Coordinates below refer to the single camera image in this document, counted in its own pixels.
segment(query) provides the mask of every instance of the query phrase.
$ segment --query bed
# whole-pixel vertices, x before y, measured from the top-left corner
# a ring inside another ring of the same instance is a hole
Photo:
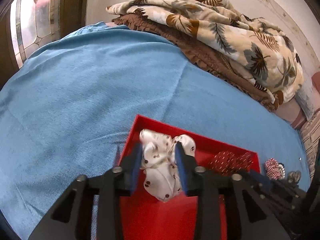
[[[0,210],[28,239],[79,174],[110,169],[136,114],[300,170],[305,149],[289,123],[191,64],[158,35],[89,25],[37,50],[0,91]]]

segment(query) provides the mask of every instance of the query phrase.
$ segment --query white polka dot fabric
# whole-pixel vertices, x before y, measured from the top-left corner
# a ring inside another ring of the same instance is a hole
[[[196,143],[186,134],[172,139],[147,129],[140,132],[140,141],[143,146],[141,169],[146,175],[144,188],[158,200],[167,202],[182,191],[175,163],[175,145],[181,142],[185,153],[194,157]]]

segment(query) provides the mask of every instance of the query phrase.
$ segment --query brown ruffled blanket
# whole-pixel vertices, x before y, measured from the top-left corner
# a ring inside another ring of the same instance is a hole
[[[235,74],[229,60],[215,49],[190,37],[174,28],[148,20],[138,14],[126,14],[112,20],[117,25],[127,25],[131,30],[149,32],[160,35],[177,45],[191,63],[226,81],[230,85],[246,93],[260,102],[269,111],[275,109],[266,92],[259,90],[246,79]]]

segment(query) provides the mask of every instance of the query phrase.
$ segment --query window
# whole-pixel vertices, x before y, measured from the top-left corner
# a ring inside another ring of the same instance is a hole
[[[60,0],[14,0],[11,37],[19,68],[39,47],[59,40]]]

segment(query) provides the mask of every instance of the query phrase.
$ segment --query folded blanket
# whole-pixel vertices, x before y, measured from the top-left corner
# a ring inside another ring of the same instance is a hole
[[[196,38],[186,35],[174,28],[148,20],[139,14],[122,15],[112,20],[117,25],[127,25],[130,29],[158,34],[176,44],[191,63],[197,64],[201,69],[219,77],[232,86],[246,93],[258,101],[269,111],[275,109],[264,89],[234,73],[228,58]]]
[[[280,28],[263,18],[249,19],[228,0],[131,0],[107,11],[140,14],[197,38],[237,62],[238,74],[266,87],[276,108],[304,81],[297,51]]]

